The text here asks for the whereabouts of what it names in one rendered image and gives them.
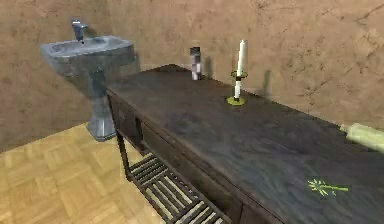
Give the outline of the small green star-shaped object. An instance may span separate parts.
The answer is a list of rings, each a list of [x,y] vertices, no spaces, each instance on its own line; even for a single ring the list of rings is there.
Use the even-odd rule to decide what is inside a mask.
[[[348,192],[347,187],[328,185],[325,181],[313,179],[307,182],[308,187],[315,192],[318,192],[321,196],[337,195],[337,191]]]

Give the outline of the dark wooden console table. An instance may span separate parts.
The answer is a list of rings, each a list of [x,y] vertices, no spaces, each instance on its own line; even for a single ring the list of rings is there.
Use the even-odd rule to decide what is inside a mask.
[[[166,65],[107,87],[116,129],[147,147],[236,224],[384,224],[384,155],[338,126]],[[347,187],[321,196],[309,180]]]

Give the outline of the white candle on green holder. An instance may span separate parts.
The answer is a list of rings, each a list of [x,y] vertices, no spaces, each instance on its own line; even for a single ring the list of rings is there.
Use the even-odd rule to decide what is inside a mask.
[[[239,44],[237,70],[235,75],[234,95],[227,99],[227,102],[233,106],[240,106],[245,103],[245,100],[240,97],[241,80],[244,78],[243,61],[244,61],[244,54],[245,54],[245,45],[246,45],[245,41],[241,40]]]

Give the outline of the grey pedestal sink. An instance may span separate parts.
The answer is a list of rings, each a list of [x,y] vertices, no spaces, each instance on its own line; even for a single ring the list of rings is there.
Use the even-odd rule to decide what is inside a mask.
[[[40,50],[47,64],[59,75],[88,80],[92,116],[87,129],[96,141],[116,135],[105,86],[105,72],[135,61],[134,44],[113,35],[45,43]]]

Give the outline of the pale green roll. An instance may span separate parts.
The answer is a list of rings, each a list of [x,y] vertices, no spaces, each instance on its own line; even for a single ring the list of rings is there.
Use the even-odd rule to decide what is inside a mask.
[[[339,130],[346,134],[347,139],[384,154],[384,131],[359,123],[342,124]]]

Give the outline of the grey spray bottle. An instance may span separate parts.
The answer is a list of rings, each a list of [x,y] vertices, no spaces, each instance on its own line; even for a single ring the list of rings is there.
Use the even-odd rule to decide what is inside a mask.
[[[201,78],[201,52],[199,47],[190,48],[190,59],[192,79],[199,80]]]

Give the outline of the grey sink faucet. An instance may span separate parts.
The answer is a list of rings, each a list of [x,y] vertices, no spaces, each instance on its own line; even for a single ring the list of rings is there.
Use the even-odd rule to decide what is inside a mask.
[[[72,28],[76,37],[76,40],[82,42],[84,39],[83,30],[88,28],[87,24],[82,23],[79,19],[73,19]]]

